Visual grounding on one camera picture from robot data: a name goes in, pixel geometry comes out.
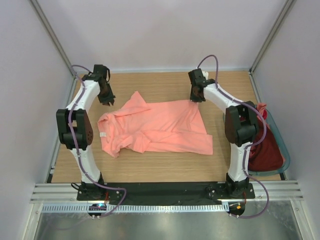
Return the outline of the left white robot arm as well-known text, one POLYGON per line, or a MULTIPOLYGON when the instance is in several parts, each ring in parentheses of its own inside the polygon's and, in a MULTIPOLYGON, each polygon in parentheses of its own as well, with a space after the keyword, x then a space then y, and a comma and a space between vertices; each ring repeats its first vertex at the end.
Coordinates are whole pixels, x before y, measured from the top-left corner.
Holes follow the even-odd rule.
POLYGON ((94 131, 88 112, 95 99, 102 105, 112 106, 116 96, 109 83, 110 69, 105 65, 95 64, 83 77, 75 76, 80 82, 78 92, 67 107, 56 112, 58 137, 73 154, 81 173, 81 183, 71 184, 77 190, 77 199, 101 200, 107 189, 92 151, 94 131))

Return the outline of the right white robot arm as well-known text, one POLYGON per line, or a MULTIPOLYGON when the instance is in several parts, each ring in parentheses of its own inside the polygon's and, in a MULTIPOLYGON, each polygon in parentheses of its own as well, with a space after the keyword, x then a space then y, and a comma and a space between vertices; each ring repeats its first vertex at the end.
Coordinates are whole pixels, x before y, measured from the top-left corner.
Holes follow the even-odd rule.
POLYGON ((249 155, 259 133, 255 105, 227 93, 200 68, 190 71, 188 77, 191 84, 190 100, 195 103, 210 101, 224 113, 224 133, 231 149, 225 192, 229 197, 237 198, 249 188, 249 155))

